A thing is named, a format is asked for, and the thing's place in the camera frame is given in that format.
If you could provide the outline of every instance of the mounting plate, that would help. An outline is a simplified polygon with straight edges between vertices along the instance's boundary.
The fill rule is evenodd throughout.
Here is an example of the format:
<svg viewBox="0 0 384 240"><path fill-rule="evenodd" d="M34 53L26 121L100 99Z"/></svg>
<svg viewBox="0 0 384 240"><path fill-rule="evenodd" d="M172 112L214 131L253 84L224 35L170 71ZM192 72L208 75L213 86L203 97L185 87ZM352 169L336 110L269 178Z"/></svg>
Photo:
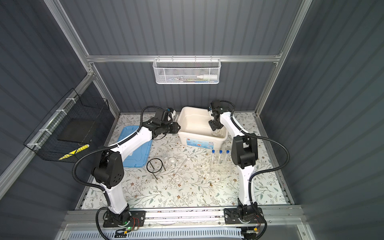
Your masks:
<svg viewBox="0 0 384 240"><path fill-rule="evenodd" d="M139 227L144 225L145 220L145 211L130 211L131 218L137 218L139 220ZM103 227L119 227L116 222L114 222L113 218L105 220L103 223ZM133 220L128 223L125 227L133 227Z"/></svg>
<svg viewBox="0 0 384 240"><path fill-rule="evenodd" d="M263 211L261 208L257 208L259 213L263 214ZM263 220L260 216L256 215L253 217L249 222L241 221L239 217L237 217L237 209L236 208L230 208L230 209L224 209L224 217L225 217L225 224L242 224L242 223L254 223L254 224L260 224L263 223Z"/></svg>

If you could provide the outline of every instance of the gray corrugated wall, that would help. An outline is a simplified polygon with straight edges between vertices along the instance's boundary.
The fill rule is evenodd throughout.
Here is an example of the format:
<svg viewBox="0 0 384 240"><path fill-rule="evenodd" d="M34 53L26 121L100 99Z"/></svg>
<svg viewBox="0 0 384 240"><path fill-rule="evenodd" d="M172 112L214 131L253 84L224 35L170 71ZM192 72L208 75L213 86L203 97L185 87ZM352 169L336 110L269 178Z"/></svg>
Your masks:
<svg viewBox="0 0 384 240"><path fill-rule="evenodd" d="M273 55L300 0L61 3L90 55Z"/></svg>
<svg viewBox="0 0 384 240"><path fill-rule="evenodd" d="M383 56L383 1L315 1L263 109L319 240L382 239Z"/></svg>
<svg viewBox="0 0 384 240"><path fill-rule="evenodd" d="M300 0L61 1L90 55L279 54ZM216 98L254 110L273 63L223 63L220 83L159 85L149 63L96 63L121 112L206 108Z"/></svg>
<svg viewBox="0 0 384 240"><path fill-rule="evenodd" d="M0 1L0 173L86 71L43 1ZM87 95L99 96L91 84ZM107 118L108 128L113 116ZM107 136L97 136L103 145ZM91 161L79 168L84 180ZM51 240L84 189L73 164L34 157L0 200L0 238Z"/></svg>
<svg viewBox="0 0 384 240"><path fill-rule="evenodd" d="M152 63L96 63L121 112L149 105L207 108L212 100L232 101L237 110L254 110L273 63L223 63L219 84L156 84Z"/></svg>
<svg viewBox="0 0 384 240"><path fill-rule="evenodd" d="M86 71L43 1L0 1L0 173Z"/></svg>

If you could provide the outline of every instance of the bottle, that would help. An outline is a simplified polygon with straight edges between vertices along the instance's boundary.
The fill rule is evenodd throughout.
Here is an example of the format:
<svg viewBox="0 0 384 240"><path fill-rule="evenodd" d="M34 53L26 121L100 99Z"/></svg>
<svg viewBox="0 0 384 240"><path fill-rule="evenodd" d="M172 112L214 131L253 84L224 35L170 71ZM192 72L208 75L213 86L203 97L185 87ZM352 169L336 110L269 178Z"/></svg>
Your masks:
<svg viewBox="0 0 384 240"><path fill-rule="evenodd" d="M221 164L221 163L223 163L223 154L222 154L223 150L220 150L219 153L220 154L218 155L218 160L219 160L219 164Z"/></svg>
<svg viewBox="0 0 384 240"><path fill-rule="evenodd" d="M215 162L215 150L212 150L212 162Z"/></svg>
<svg viewBox="0 0 384 240"><path fill-rule="evenodd" d="M227 162L227 160L228 160L228 156L229 156L229 150L227 150L227 154L225 155L224 162Z"/></svg>
<svg viewBox="0 0 384 240"><path fill-rule="evenodd" d="M217 80L217 74L204 74L198 75L197 78L207 79L207 80Z"/></svg>
<svg viewBox="0 0 384 240"><path fill-rule="evenodd" d="M167 152L165 152L162 156L163 160L164 160L164 163L168 162L168 159L169 159L169 154Z"/></svg>
<svg viewBox="0 0 384 240"><path fill-rule="evenodd" d="M212 136L217 137L220 136L220 134L220 129L216 129L215 131L213 131Z"/></svg>

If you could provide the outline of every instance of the black wire basket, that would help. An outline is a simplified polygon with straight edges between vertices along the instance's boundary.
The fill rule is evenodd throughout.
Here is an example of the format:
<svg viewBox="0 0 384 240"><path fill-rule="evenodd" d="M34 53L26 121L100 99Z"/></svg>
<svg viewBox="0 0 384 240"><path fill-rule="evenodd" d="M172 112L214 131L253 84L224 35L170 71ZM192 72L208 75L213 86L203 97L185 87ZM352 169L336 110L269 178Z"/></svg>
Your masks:
<svg viewBox="0 0 384 240"><path fill-rule="evenodd" d="M96 132L109 131L102 126L109 113L106 99L76 94L66 101L42 129L35 129L36 135L32 133L24 142L43 160L76 162L98 147L92 141Z"/></svg>

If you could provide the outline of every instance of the black joint housing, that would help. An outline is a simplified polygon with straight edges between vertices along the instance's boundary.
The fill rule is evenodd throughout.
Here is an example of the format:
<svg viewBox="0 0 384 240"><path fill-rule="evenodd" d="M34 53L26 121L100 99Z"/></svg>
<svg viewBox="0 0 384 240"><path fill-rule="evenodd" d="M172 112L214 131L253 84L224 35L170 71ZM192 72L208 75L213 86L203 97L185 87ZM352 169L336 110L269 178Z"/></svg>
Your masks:
<svg viewBox="0 0 384 240"><path fill-rule="evenodd" d="M237 214L241 220L247 221L251 217L256 216L255 210L253 209L252 205L243 205L239 199L237 199L237 204Z"/></svg>
<svg viewBox="0 0 384 240"><path fill-rule="evenodd" d="M258 158L257 153L257 139L248 136L236 136L233 138L232 143L232 161L235 165L244 169L247 166L254 166Z"/></svg>
<svg viewBox="0 0 384 240"><path fill-rule="evenodd" d="M221 129L223 125L220 123L220 114L228 112L229 109L227 107L223 107L221 105L220 100L212 101L210 109L212 110L212 116L214 119L208 122L209 126L211 127L212 131L215 131L216 129Z"/></svg>
<svg viewBox="0 0 384 240"><path fill-rule="evenodd" d="M160 126L163 122L168 121L168 111L164 111L163 109L156 109L155 117L152 119L152 123Z"/></svg>

